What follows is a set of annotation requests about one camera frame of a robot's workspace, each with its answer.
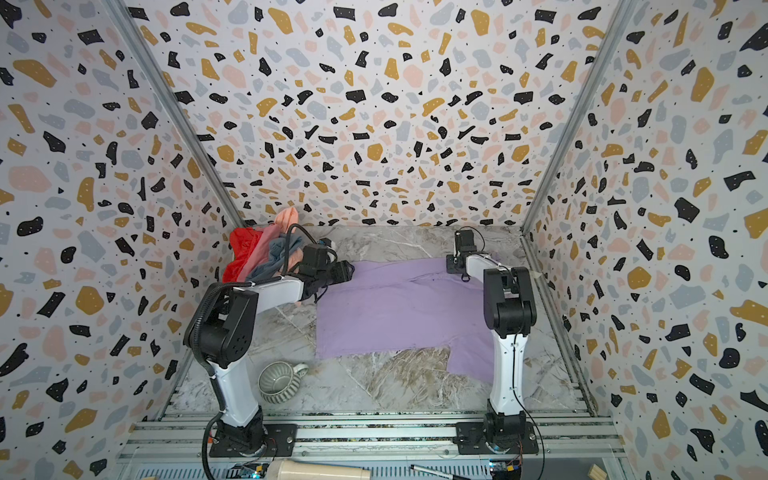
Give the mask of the salmon t shirt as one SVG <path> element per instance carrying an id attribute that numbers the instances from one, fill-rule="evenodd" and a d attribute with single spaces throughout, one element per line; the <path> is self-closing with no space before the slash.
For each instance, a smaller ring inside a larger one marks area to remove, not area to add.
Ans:
<path id="1" fill-rule="evenodd" d="M 288 260 L 288 268 L 294 267 L 302 258 L 302 246 L 304 239 L 300 233 L 297 233 L 295 229 L 289 230 L 289 227 L 299 222 L 299 214 L 295 207 L 287 207 L 282 209 L 276 216 L 275 223 L 279 226 L 282 236 L 286 236 L 291 233 L 291 247 L 290 256 Z"/>

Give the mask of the lilac t shirt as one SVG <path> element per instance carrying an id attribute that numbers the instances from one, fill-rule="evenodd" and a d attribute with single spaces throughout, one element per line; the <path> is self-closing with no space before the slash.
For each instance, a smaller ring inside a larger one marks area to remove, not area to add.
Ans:
<path id="1" fill-rule="evenodd" d="M 493 380 L 482 282 L 449 274 L 441 259 L 358 262 L 317 304 L 318 359 L 443 347 L 449 373 Z"/>

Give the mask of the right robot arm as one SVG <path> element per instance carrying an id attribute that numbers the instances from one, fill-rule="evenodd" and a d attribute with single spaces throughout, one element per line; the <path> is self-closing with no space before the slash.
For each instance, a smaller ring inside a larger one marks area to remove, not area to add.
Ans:
<path id="1" fill-rule="evenodd" d="M 478 233 L 473 227 L 454 233 L 446 270 L 464 282 L 482 283 L 484 320 L 494 348 L 493 382 L 483 420 L 458 423 L 454 443 L 461 455 L 536 453 L 536 427 L 522 388 L 527 341 L 537 322 L 531 272 L 493 259 L 476 246 Z"/>

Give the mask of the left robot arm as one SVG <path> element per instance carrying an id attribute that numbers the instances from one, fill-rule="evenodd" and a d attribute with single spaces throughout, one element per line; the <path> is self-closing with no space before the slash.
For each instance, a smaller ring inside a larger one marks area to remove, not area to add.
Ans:
<path id="1" fill-rule="evenodd" d="M 321 298 L 328 287 L 353 278 L 355 267 L 329 244 L 310 244 L 285 273 L 259 280 L 214 283 L 208 287 L 183 343 L 212 386 L 218 414 L 213 421 L 219 445 L 255 453 L 267 445 L 263 410 L 256 400 L 244 357 L 259 314 L 284 304 Z"/>

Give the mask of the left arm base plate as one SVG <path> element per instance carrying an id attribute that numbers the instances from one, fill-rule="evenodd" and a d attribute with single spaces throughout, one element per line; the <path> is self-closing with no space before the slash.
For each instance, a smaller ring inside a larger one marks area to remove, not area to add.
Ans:
<path id="1" fill-rule="evenodd" d="M 267 424 L 217 429 L 209 455 L 213 458 L 291 457 L 297 437 L 296 424 Z"/>

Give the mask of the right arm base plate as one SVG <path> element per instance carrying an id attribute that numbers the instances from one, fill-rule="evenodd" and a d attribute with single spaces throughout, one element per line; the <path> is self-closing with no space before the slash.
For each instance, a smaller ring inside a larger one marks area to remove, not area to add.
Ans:
<path id="1" fill-rule="evenodd" d="M 529 455 L 538 454 L 540 446 L 534 426 L 526 422 L 510 432 L 492 432 L 483 422 L 456 424 L 453 443 L 460 455 Z"/>

